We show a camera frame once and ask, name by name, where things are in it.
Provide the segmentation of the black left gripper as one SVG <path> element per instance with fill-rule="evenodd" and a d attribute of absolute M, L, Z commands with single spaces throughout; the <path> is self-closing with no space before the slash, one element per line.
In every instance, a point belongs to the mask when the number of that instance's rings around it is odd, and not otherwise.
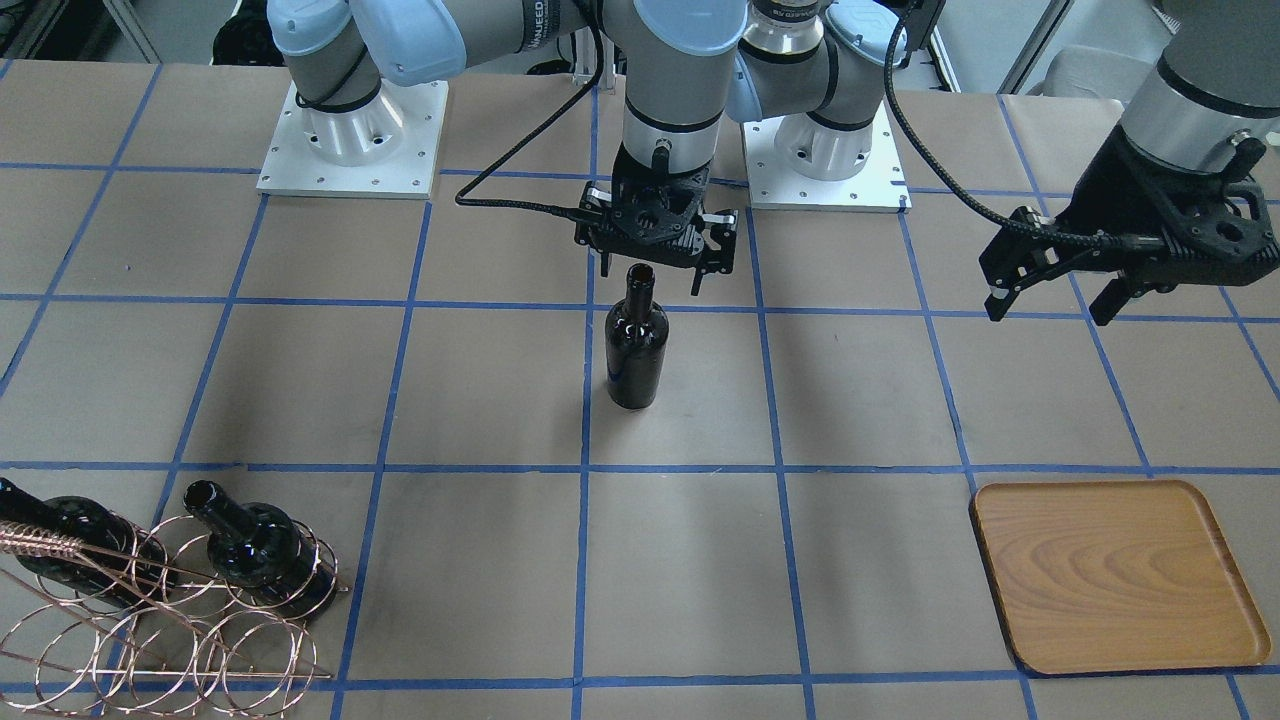
<path fill-rule="evenodd" d="M 1105 252 L 1117 273 L 1089 304 L 1097 327 L 1133 300 L 1175 284 L 1252 284 L 1277 269 L 1277 237 L 1261 186 L 1251 172 L 1265 143 L 1245 138 L 1228 149 L 1221 170 L 1187 170 L 1139 149 L 1116 127 L 1076 182 L 1060 223 L 1074 234 L 1138 236 L 1135 246 Z M 1024 282 L 996 281 L 984 301 L 1001 322 Z"/>

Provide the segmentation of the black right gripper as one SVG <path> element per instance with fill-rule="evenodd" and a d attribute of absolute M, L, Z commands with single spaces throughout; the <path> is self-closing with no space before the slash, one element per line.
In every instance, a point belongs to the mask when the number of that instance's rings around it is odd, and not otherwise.
<path fill-rule="evenodd" d="M 598 251 L 599 277 L 611 274 L 613 254 L 676 268 L 692 268 L 690 295 L 698 297 L 713 270 L 700 263 L 707 234 L 700 222 L 710 178 L 707 163 L 669 173 L 669 150 L 654 150 L 648 167 L 621 146 L 611 191 L 589 182 L 580 199 L 573 241 Z"/>

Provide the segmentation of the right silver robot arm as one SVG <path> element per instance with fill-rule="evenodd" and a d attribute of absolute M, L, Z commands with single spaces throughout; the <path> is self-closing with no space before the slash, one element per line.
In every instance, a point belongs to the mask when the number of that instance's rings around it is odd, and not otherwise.
<path fill-rule="evenodd" d="M 470 67 L 535 51 L 586 29 L 595 68 L 586 97 L 622 51 L 623 132 L 608 190 L 573 206 L 479 199 L 456 202 L 571 220 L 577 243 L 690 268 L 695 281 L 733 269 L 737 215 L 704 196 L 730 95 L 745 1 L 269 1 L 271 41 L 291 73 L 259 190 L 297 196 L 407 193 L 410 154 L 434 167 L 439 133 L 410 115 L 424 86 L 440 108 L 445 82 Z"/>

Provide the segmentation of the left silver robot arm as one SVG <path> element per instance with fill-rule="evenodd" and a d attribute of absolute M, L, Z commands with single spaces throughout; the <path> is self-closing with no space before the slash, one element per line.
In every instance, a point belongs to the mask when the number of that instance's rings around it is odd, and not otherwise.
<path fill-rule="evenodd" d="M 1111 273 L 1089 307 L 1108 324 L 1133 299 L 1181 284 L 1242 287 L 1277 269 L 1277 237 L 1252 177 L 1277 119 L 1277 4 L 1206 1 L 1184 19 L 1076 182 L 1066 210 L 1004 215 L 945 169 L 910 126 L 892 68 L 931 1 L 753 1 L 728 113 L 781 118 L 774 150 L 813 181 L 851 177 L 886 105 L 943 184 L 998 227 L 979 256 L 986 311 L 1071 272 Z"/>

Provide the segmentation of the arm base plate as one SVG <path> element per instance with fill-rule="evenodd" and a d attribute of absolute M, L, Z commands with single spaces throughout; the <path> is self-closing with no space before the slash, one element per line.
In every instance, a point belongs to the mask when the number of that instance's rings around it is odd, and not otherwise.
<path fill-rule="evenodd" d="M 303 109 L 292 85 L 256 188 L 293 197 L 431 200 L 451 87 L 384 83 L 353 111 Z"/>
<path fill-rule="evenodd" d="M 906 213 L 913 208 L 883 105 L 869 126 L 836 131 L 808 115 L 742 126 L 750 206 L 781 211 Z"/>

